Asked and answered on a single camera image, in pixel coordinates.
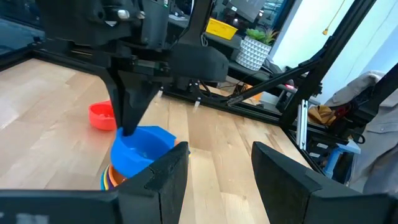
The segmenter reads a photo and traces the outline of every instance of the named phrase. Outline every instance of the white plant pot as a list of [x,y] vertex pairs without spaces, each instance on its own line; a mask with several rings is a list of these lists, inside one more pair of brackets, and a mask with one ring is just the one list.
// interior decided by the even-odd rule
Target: white plant pot
[[235,61],[250,70],[258,71],[270,50],[271,46],[246,36],[241,42],[241,49]]

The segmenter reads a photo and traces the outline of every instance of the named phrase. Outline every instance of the wooden table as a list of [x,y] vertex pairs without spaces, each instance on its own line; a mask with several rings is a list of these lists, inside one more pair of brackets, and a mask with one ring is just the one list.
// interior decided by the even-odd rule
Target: wooden table
[[[109,98],[96,76],[39,60],[0,73],[0,188],[99,189],[114,132],[92,128],[88,106]],[[180,223],[267,223],[251,165],[261,141],[308,167],[269,124],[155,98],[141,125],[188,141],[188,183]]]

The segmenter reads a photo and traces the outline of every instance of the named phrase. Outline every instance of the potted plant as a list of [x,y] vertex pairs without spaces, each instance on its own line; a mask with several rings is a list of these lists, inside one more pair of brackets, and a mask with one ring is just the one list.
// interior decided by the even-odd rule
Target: potted plant
[[246,34],[236,62],[250,70],[258,71],[266,60],[278,32],[272,29],[266,29],[265,32],[247,29]]

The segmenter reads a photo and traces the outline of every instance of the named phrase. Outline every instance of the yellow container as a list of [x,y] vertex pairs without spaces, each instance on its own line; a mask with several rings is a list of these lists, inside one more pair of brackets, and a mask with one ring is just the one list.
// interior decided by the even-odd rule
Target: yellow container
[[207,33],[214,34],[227,40],[231,40],[237,30],[237,28],[213,18],[210,18],[206,28]]

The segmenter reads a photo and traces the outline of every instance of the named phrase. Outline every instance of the wall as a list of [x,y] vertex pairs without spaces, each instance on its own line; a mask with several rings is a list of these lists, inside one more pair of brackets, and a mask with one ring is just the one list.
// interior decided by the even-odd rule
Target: wall
[[[346,0],[329,28],[332,35],[354,0]],[[302,0],[285,35],[273,49],[272,59],[281,67],[295,67],[309,59],[326,42],[322,34],[343,0]],[[322,80],[326,102],[334,92],[361,74],[365,66],[397,27],[398,0],[377,0]]]
[[365,66],[362,73],[369,70],[387,73],[396,63],[398,63],[398,26]]

